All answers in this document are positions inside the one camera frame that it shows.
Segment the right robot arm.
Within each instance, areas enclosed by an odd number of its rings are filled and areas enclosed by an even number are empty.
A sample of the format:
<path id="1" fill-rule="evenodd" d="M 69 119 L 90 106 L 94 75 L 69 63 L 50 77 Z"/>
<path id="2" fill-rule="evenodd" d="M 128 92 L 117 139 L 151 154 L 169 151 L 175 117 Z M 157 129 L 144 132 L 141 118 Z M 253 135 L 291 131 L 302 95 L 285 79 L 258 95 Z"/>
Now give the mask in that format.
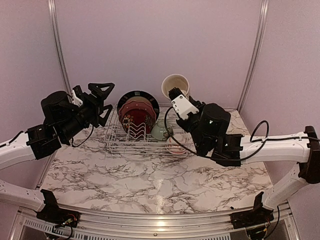
<path id="1" fill-rule="evenodd" d="M 320 182 L 320 140 L 313 126 L 298 133 L 257 137 L 228 134 L 231 115 L 215 103 L 205 104 L 178 95 L 171 101 L 177 124 L 191 134 L 195 154 L 224 167 L 256 162 L 292 161 L 290 172 L 271 189 L 260 193 L 247 219 L 258 224 L 281 202 L 309 184 Z"/>

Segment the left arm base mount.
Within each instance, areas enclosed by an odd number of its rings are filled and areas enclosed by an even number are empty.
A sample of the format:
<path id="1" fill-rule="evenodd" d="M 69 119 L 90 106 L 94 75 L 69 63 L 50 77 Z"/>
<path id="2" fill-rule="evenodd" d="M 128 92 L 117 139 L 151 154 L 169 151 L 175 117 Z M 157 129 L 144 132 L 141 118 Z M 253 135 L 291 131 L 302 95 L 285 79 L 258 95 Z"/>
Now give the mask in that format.
<path id="1" fill-rule="evenodd" d="M 44 197 L 44 207 L 36 212 L 38 219 L 53 223 L 56 228 L 66 225 L 72 228 L 77 227 L 80 217 L 78 211 L 60 208 L 52 191 L 41 189 L 40 192 Z"/>

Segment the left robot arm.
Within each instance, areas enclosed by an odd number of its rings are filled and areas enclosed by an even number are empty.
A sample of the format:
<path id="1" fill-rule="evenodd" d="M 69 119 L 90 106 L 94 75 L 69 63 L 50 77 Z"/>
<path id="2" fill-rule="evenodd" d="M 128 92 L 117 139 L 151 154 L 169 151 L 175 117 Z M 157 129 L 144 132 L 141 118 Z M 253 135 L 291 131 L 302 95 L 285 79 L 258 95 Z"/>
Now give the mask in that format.
<path id="1" fill-rule="evenodd" d="M 89 127 L 104 127 L 113 108 L 104 102 L 114 89 L 114 83 L 89 83 L 90 93 L 79 85 L 72 93 L 56 91 L 44 98 L 40 105 L 43 124 L 20 131 L 0 145 L 2 170 L 27 161 L 53 158 L 62 145 Z"/>

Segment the red floral plate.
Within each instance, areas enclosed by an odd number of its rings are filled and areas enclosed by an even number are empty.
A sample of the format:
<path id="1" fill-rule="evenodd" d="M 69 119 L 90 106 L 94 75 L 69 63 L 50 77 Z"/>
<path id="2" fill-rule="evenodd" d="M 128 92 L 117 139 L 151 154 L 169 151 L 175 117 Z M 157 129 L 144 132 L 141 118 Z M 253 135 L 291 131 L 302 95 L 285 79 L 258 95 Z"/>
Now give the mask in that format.
<path id="1" fill-rule="evenodd" d="M 146 134 L 149 134 L 155 124 L 155 119 L 146 110 L 132 109 L 124 114 L 120 122 L 126 133 L 138 133 L 144 130 Z"/>

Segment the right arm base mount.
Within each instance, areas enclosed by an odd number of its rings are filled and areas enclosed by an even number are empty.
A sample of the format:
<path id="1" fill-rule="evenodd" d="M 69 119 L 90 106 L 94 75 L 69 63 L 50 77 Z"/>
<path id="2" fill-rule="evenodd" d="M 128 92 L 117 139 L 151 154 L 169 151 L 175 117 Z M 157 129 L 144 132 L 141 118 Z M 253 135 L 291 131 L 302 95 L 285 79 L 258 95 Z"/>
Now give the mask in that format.
<path id="1" fill-rule="evenodd" d="M 267 209 L 263 205 L 264 192 L 260 192 L 254 199 L 253 207 L 250 210 L 234 212 L 230 215 L 231 224 L 234 229 L 251 227 L 264 224 L 268 220 L 274 220 L 273 209 Z"/>

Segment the tall seashell ceramic mug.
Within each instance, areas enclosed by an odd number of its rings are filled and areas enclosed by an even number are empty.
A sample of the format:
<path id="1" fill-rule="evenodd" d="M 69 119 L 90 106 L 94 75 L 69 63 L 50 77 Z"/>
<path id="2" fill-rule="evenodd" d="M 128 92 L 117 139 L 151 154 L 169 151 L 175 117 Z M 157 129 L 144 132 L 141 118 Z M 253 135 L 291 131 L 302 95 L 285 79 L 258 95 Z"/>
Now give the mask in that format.
<path id="1" fill-rule="evenodd" d="M 167 76 L 161 84 L 161 91 L 165 98 L 169 99 L 169 91 L 173 88 L 179 88 L 188 99 L 190 96 L 190 83 L 186 77 L 181 74 L 171 74 Z"/>

